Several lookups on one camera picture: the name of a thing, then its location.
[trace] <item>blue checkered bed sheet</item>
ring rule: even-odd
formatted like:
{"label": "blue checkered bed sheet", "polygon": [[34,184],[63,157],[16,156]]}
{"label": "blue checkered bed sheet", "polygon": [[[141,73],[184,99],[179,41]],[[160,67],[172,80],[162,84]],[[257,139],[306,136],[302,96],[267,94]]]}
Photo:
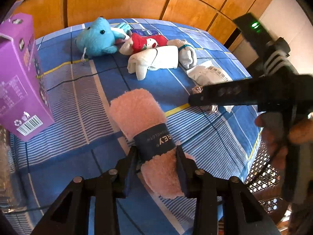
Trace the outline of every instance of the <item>blue checkered bed sheet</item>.
{"label": "blue checkered bed sheet", "polygon": [[[154,29],[170,39],[186,39],[195,48],[198,64],[212,61],[233,80],[250,77],[240,62],[217,40],[194,27],[149,19],[111,19],[133,29]],[[36,40],[55,124],[27,143],[11,136],[14,160],[27,194],[27,206],[7,214],[19,234],[29,234],[50,204],[75,176],[85,179],[113,168],[129,151],[120,129],[107,113],[112,99],[144,88],[168,117],[167,126],[197,165],[216,177],[246,178],[260,143],[254,125],[256,107],[219,107],[209,115],[186,105],[195,83],[182,67],[148,71],[138,81],[127,71],[128,56],[115,53],[81,62],[74,39],[91,23],[72,26]],[[93,234],[94,199],[90,209]],[[154,195],[140,173],[127,199],[117,200],[121,234],[191,234],[195,199],[174,200]]]}

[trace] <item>red plush toy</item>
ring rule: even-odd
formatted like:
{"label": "red plush toy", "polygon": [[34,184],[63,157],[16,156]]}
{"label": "red plush toy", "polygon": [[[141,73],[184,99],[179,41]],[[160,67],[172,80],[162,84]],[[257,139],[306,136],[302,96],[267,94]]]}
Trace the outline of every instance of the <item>red plush toy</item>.
{"label": "red plush toy", "polygon": [[123,46],[120,53],[123,55],[132,55],[142,50],[166,46],[167,39],[163,35],[151,35],[147,37],[133,33]]}

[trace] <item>small tag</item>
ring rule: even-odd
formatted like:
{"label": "small tag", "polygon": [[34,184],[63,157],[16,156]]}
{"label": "small tag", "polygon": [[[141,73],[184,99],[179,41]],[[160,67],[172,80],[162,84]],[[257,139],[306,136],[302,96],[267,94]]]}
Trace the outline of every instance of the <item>small tag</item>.
{"label": "small tag", "polygon": [[134,137],[143,162],[156,155],[162,155],[176,147],[166,124],[153,126]]}

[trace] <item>plastic bag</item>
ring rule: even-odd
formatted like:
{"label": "plastic bag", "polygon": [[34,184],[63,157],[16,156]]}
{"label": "plastic bag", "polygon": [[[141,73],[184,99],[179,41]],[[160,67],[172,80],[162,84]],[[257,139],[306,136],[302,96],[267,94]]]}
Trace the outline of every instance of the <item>plastic bag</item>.
{"label": "plastic bag", "polygon": [[[187,70],[187,75],[201,86],[232,81],[226,71],[214,67],[211,61],[204,62],[201,65],[197,65],[190,70]],[[231,112],[233,105],[224,106],[224,108],[227,112]]]}

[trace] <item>pink towel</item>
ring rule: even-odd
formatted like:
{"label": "pink towel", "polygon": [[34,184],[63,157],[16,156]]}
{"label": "pink towel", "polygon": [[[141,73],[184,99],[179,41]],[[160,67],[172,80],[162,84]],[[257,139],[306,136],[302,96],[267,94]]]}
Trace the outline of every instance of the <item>pink towel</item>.
{"label": "pink towel", "polygon": [[[126,92],[112,100],[110,114],[128,140],[167,120],[159,104],[144,89]],[[156,194],[170,199],[184,195],[176,173],[176,148],[146,161],[141,166],[141,172]]]}

